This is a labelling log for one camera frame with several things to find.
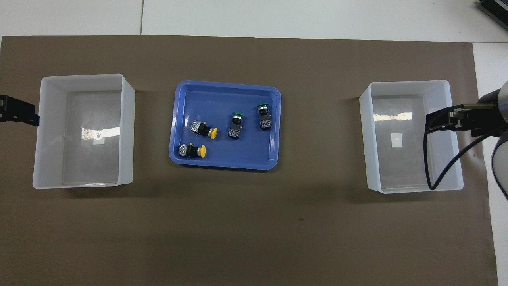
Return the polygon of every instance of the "blue tray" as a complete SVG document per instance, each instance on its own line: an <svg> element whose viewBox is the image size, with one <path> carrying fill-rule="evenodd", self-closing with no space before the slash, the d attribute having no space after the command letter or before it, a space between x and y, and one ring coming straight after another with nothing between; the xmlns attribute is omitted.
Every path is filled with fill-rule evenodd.
<svg viewBox="0 0 508 286"><path fill-rule="evenodd" d="M268 102L272 127L261 130L257 105ZM261 85L185 80L176 88L169 157L177 164L269 170L277 164L279 153L281 95L274 87ZM232 112L245 116L240 138L228 137ZM191 131L194 120L217 127L217 137ZM206 146L206 156L182 157L180 144Z"/></svg>

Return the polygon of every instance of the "white plastic bin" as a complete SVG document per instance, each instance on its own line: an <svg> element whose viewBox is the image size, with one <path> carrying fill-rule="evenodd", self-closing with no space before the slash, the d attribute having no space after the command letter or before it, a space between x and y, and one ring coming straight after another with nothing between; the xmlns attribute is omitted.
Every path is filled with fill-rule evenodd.
<svg viewBox="0 0 508 286"><path fill-rule="evenodd" d="M381 193L430 191L423 162L425 115L447 106L452 106L452 97L446 80L369 85L360 96L369 189ZM452 131L435 132L428 139L429 172L434 182L459 148ZM457 161L434 191L463 186Z"/></svg>
<svg viewBox="0 0 508 286"><path fill-rule="evenodd" d="M43 78L34 188L132 182L134 99L121 74Z"/></svg>

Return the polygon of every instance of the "brown surface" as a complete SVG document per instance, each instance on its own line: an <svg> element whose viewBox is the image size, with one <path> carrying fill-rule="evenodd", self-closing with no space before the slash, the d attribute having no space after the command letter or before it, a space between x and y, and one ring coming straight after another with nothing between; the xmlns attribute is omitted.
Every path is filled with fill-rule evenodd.
<svg viewBox="0 0 508 286"><path fill-rule="evenodd" d="M373 81L447 79L454 103L475 102L470 43L2 39L0 93L38 103L44 76L104 73L136 90L134 182L35 190L36 128L0 124L1 284L497 284L481 146L462 160L462 191L383 195L365 177L358 97ZM278 165L173 163L185 79L277 87Z"/></svg>

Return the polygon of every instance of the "black vent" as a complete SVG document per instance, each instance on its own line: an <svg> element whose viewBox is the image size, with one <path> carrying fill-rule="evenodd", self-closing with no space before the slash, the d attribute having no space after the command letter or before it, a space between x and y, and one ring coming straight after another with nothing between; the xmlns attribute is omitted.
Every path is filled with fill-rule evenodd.
<svg viewBox="0 0 508 286"><path fill-rule="evenodd" d="M483 0L478 7L508 30L507 0Z"/></svg>

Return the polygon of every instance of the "small electronic component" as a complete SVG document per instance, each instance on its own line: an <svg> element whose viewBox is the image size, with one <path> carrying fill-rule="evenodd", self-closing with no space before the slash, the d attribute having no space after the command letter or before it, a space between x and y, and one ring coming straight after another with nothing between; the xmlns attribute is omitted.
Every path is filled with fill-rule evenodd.
<svg viewBox="0 0 508 286"><path fill-rule="evenodd" d="M258 105L259 112L259 126L261 129L266 130L272 127L272 115L268 114L268 103L261 103Z"/></svg>
<svg viewBox="0 0 508 286"><path fill-rule="evenodd" d="M238 139L240 137L240 131L243 126L240 126L242 123L243 114L239 112L233 112L233 124L229 127L228 136L233 139Z"/></svg>
<svg viewBox="0 0 508 286"><path fill-rule="evenodd" d="M197 120L194 120L194 122L192 122L192 125L190 126L190 129L199 135L208 136L212 139L215 139L215 137L217 137L218 132L217 127L211 128L206 126L206 121L199 122Z"/></svg>
<svg viewBox="0 0 508 286"><path fill-rule="evenodd" d="M178 147L178 154L184 157L198 157L205 158L206 155L206 147L201 145L201 147L195 147L192 145L192 142L189 145L180 144Z"/></svg>

